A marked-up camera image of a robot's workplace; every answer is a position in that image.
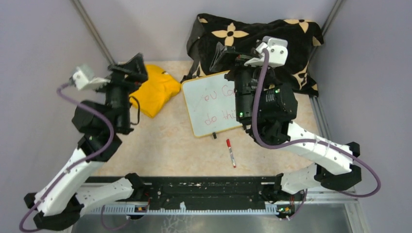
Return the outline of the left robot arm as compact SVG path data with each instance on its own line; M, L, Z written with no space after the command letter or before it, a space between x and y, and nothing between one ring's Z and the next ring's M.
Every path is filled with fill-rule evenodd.
M115 201L146 201L148 188L136 173L104 186L81 191L81 186L116 153L134 129L130 120L130 94L148 80L143 55L108 66L98 77L87 65L75 68L57 95L75 105L72 124L82 137L71 157L40 191L24 197L35 230L63 231L83 215Z

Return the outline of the white red marker pen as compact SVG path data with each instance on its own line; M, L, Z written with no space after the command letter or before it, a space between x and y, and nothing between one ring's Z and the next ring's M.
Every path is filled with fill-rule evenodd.
M236 168L237 166L236 166L236 161L235 161L235 158L234 158L232 148L228 147L228 150L229 150L229 155L230 155L230 159L231 159L231 162L232 162L232 166L233 166L233 168Z

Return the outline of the yellow-framed whiteboard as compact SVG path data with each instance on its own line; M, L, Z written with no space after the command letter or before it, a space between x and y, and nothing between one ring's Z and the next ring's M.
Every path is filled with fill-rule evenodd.
M195 137L240 127L236 120L234 82L228 71L184 81L182 91Z

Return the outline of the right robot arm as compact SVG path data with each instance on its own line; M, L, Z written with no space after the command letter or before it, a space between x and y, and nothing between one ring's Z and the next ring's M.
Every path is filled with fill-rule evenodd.
M229 69L225 78L234 82L236 120L257 144L310 160L305 168L276 176L276 198L286 200L319 186L334 191L352 188L361 181L361 168L353 163L359 145L336 144L302 128L294 121L298 102L292 87L271 87L274 69L285 65L287 57L283 42L261 42L251 53L218 43L210 70Z

